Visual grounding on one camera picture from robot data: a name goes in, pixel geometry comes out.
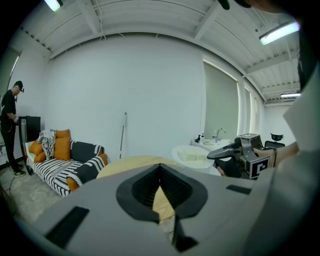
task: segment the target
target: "carpet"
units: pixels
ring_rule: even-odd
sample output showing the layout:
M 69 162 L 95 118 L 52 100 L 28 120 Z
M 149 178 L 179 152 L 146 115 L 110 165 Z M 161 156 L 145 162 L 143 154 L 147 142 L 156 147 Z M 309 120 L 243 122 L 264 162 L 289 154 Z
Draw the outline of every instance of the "carpet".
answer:
M 14 216 L 22 219 L 28 224 L 32 224 L 41 214 L 56 202 L 62 199 L 52 188 L 42 181 L 40 177 L 33 173 L 29 175 L 26 167 L 23 168 L 26 175 L 23 177 L 14 177 L 10 168 L 0 171 L 0 183 L 6 191 L 4 195 L 10 211 Z M 11 184 L 11 196 L 8 188 Z

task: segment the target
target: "striped sofa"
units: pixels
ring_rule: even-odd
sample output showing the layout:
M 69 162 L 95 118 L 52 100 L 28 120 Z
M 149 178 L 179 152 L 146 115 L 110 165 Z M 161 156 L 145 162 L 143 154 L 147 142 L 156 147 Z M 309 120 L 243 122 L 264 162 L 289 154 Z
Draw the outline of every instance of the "striped sofa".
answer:
M 71 161 L 53 158 L 43 162 L 34 162 L 28 157 L 26 163 L 54 191 L 65 197 L 71 192 L 68 178 L 82 186 L 95 179 L 107 164 L 107 156 L 102 146 L 74 140 L 70 142 L 70 157 Z

